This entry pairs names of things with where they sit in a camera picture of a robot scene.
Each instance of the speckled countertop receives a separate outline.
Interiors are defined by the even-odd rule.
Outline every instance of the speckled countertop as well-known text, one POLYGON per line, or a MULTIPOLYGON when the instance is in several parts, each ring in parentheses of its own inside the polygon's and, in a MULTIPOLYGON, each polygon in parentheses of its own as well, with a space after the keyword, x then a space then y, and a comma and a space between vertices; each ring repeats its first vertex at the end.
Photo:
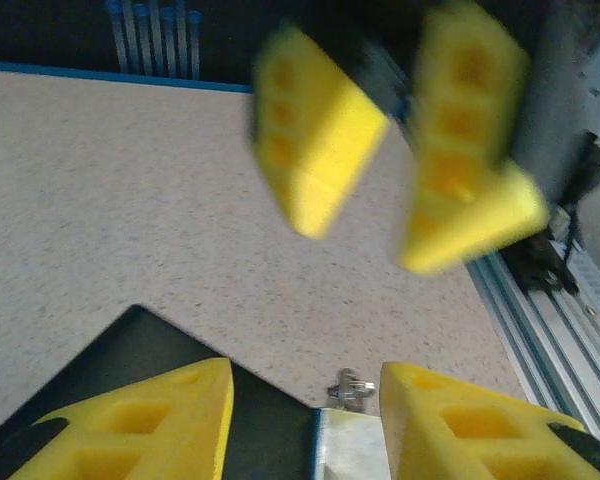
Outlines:
POLYGON ((391 263, 411 174, 397 129, 316 243, 269 198, 245 108, 0 73, 0 423, 132 303, 314 406, 339 368, 378 381, 387 360, 523 396, 466 270, 391 263))

